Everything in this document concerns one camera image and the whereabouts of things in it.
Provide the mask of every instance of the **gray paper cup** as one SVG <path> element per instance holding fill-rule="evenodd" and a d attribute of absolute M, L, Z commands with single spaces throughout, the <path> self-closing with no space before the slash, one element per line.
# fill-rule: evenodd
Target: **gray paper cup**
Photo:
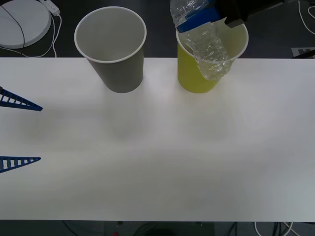
<path fill-rule="evenodd" d="M 86 15 L 75 29 L 74 42 L 106 86 L 123 93 L 142 81 L 146 36 L 146 25 L 137 13 L 110 6 Z"/>

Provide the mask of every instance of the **white cable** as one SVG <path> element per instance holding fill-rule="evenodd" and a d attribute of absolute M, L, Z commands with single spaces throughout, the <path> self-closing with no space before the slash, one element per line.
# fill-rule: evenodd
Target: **white cable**
<path fill-rule="evenodd" d="M 309 12 L 309 15 L 312 16 L 315 19 L 315 16 L 311 14 L 310 9 L 311 8 L 315 8 L 315 6 L 310 6 L 309 9 L 307 9 L 307 11 Z"/>
<path fill-rule="evenodd" d="M 285 222 L 283 222 L 284 224 L 285 224 L 285 226 L 287 226 L 288 228 L 290 228 L 290 226 L 287 224 L 287 223 L 285 223 Z M 295 232 L 292 228 L 291 228 L 291 231 L 296 235 L 296 236 L 300 236 L 297 232 Z"/>
<path fill-rule="evenodd" d="M 18 51 L 15 51 L 15 50 L 12 50 L 12 49 L 9 49 L 9 48 L 3 48 L 3 47 L 0 47 L 0 48 L 1 48 L 1 49 L 4 49 L 4 50 L 8 50 L 8 51 L 11 51 L 11 52 L 15 52 L 15 53 L 21 54 L 21 55 L 23 55 L 23 56 L 25 56 L 25 57 L 27 57 L 27 58 L 41 58 L 41 57 L 45 56 L 45 55 L 50 51 L 50 49 L 51 49 L 51 47 L 53 46 L 54 41 L 55 41 L 55 21 L 54 21 L 54 18 L 53 18 L 53 16 L 52 16 L 52 14 L 50 14 L 50 16 L 51 16 L 51 19 L 53 20 L 53 28 L 54 28 L 53 41 L 51 42 L 51 45 L 50 45 L 49 49 L 48 49 L 43 55 L 41 55 L 41 56 L 35 56 L 35 57 L 29 57 L 29 56 L 27 56 L 27 55 L 25 55 L 25 54 L 23 54 L 23 53 L 20 53 L 20 52 L 18 52 Z"/>
<path fill-rule="evenodd" d="M 311 30 L 306 26 L 306 24 L 305 24 L 305 22 L 304 22 L 304 20 L 303 20 L 302 14 L 301 14 L 300 0 L 299 0 L 298 2 L 299 2 L 299 13 L 300 13 L 300 17 L 301 17 L 301 20 L 302 20 L 302 22 L 303 22 L 305 28 L 306 28 L 309 32 L 311 32 L 312 34 L 315 34 L 313 31 L 311 31 Z"/>
<path fill-rule="evenodd" d="M 254 222 L 254 226 L 255 226 L 256 233 L 257 233 L 259 236 L 262 236 L 262 235 L 258 232 L 256 221 Z"/>
<path fill-rule="evenodd" d="M 57 38 L 58 38 L 59 31 L 60 31 L 60 28 L 61 28 L 61 24 L 62 24 L 62 22 L 63 22 L 63 20 L 61 19 L 61 15 L 57 13 L 57 16 L 59 16 L 59 18 L 60 18 L 60 24 L 59 24 L 59 28 L 58 28 L 58 31 L 57 31 L 57 34 L 56 34 L 56 38 L 55 38 L 55 40 L 53 41 L 53 50 L 54 50 L 54 53 L 55 53 L 55 57 L 57 57 L 57 53 L 56 53 L 56 50 L 55 50 L 55 42 L 56 42 L 56 40 L 57 40 Z"/>
<path fill-rule="evenodd" d="M 282 236 L 287 236 L 287 235 L 290 233 L 290 231 L 292 230 L 292 225 L 293 225 L 293 222 L 290 223 L 290 225 L 288 226 L 289 229 L 288 229 L 287 232 L 286 232 L 284 235 L 282 235 Z"/>
<path fill-rule="evenodd" d="M 287 236 L 288 233 L 290 233 L 291 230 L 293 231 L 292 225 L 293 225 L 293 222 L 291 222 L 290 225 L 287 225 L 289 229 L 288 229 L 282 236 Z M 257 222 L 254 222 L 254 226 L 255 226 L 256 233 L 257 233 L 259 236 L 262 236 L 262 235 L 259 233 L 258 229 L 257 229 Z"/>

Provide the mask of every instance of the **cup rim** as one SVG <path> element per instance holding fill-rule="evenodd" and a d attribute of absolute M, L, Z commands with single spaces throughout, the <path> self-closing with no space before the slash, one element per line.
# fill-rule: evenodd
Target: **cup rim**
<path fill-rule="evenodd" d="M 136 17 L 138 17 L 143 25 L 143 28 L 144 28 L 144 36 L 143 36 L 143 40 L 140 44 L 140 46 L 133 52 L 131 53 L 130 55 L 124 57 L 124 58 L 121 58 L 121 59 L 118 59 L 118 60 L 96 60 L 94 58 L 91 58 L 89 56 L 87 56 L 84 52 L 81 51 L 78 43 L 77 43 L 77 32 L 78 32 L 78 29 L 79 27 L 81 26 L 82 22 L 88 18 L 90 15 L 93 15 L 94 13 L 98 12 L 98 11 L 102 11 L 104 9 L 110 9 L 110 8 L 115 8 L 115 9 L 123 9 L 123 10 L 126 10 L 126 11 L 129 11 L 131 13 L 133 13 Z M 146 41 L 146 38 L 147 38 L 147 27 L 146 27 L 146 24 L 144 23 L 143 19 L 134 11 L 128 9 L 128 8 L 125 8 L 125 7 L 120 7 L 120 6 L 107 6 L 107 7 L 102 7 L 102 8 L 99 8 L 99 9 L 96 9 L 92 12 L 90 12 L 89 14 L 87 14 L 85 17 L 83 17 L 81 19 L 81 21 L 78 23 L 77 27 L 75 28 L 75 32 L 74 32 L 74 44 L 75 44 L 75 47 L 77 48 L 77 50 L 79 51 L 79 53 L 84 56 L 86 59 L 88 60 L 91 60 L 91 61 L 94 61 L 94 62 L 98 62 L 98 63 L 103 63 L 103 64 L 111 64 L 111 63 L 117 63 L 117 62 L 121 62 L 123 60 L 127 60 L 128 58 L 132 57 L 133 55 L 135 55 L 137 52 L 140 51 L 140 49 L 143 47 L 144 45 L 144 42 Z"/>
<path fill-rule="evenodd" d="M 247 46 L 248 46 L 248 41 L 249 41 L 248 30 L 247 30 L 247 28 L 246 28 L 246 26 L 244 24 L 241 24 L 239 26 L 243 26 L 243 28 L 245 29 L 245 32 L 246 32 L 246 43 L 245 43 L 243 49 L 241 50 L 241 52 L 238 55 L 236 55 L 235 57 L 231 58 L 230 60 L 235 60 L 235 59 L 239 58 L 244 53 L 244 51 L 247 49 Z M 184 50 L 184 52 L 187 53 L 189 56 L 191 56 L 193 58 L 194 55 L 191 54 L 189 51 L 187 51 L 187 49 L 182 45 L 181 41 L 179 40 L 179 36 L 178 36 L 178 31 L 177 30 L 176 30 L 176 39 L 177 39 L 177 43 Z"/>

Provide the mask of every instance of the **white round device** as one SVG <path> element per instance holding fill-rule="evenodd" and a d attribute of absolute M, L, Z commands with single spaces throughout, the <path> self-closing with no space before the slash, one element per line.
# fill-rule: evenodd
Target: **white round device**
<path fill-rule="evenodd" d="M 47 8 L 35 0 L 13 0 L 3 7 L 20 24 L 27 47 L 39 41 L 49 30 L 51 16 Z M 23 48 L 23 35 L 15 20 L 0 7 L 0 46 L 10 49 Z"/>

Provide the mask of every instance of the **yellow paper cup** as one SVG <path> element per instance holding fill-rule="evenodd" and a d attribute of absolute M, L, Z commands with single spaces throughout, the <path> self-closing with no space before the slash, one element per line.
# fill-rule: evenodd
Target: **yellow paper cup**
<path fill-rule="evenodd" d="M 221 42 L 227 50 L 231 62 L 234 62 L 247 48 L 248 31 L 244 24 L 230 28 L 224 21 L 225 19 L 222 19 L 214 22 L 213 25 L 219 32 Z M 181 40 L 181 36 L 177 31 L 176 38 L 178 42 L 177 78 L 179 83 L 190 92 L 204 93 L 210 91 L 219 80 L 206 80 L 199 71 L 191 48 Z"/>

